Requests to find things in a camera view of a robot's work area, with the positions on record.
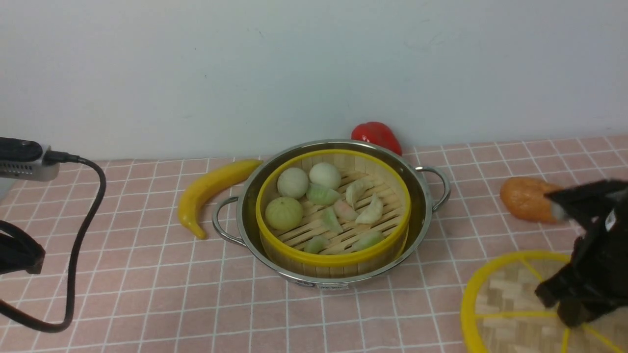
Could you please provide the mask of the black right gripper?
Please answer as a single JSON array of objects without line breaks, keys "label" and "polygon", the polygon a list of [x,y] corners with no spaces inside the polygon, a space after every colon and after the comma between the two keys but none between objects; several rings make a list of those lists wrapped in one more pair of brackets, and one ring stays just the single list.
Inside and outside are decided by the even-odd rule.
[{"label": "black right gripper", "polygon": [[601,179],[545,194],[552,214],[574,220],[577,237],[568,263],[538,284],[535,295],[557,308],[574,328],[626,307],[628,303],[628,184]]}]

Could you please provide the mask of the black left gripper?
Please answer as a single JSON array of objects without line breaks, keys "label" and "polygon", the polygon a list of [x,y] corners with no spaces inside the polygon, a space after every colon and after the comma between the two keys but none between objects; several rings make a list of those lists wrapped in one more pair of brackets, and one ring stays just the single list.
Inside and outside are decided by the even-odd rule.
[{"label": "black left gripper", "polygon": [[30,275],[41,273],[45,259],[44,248],[25,231],[0,222],[0,274],[25,271]]}]

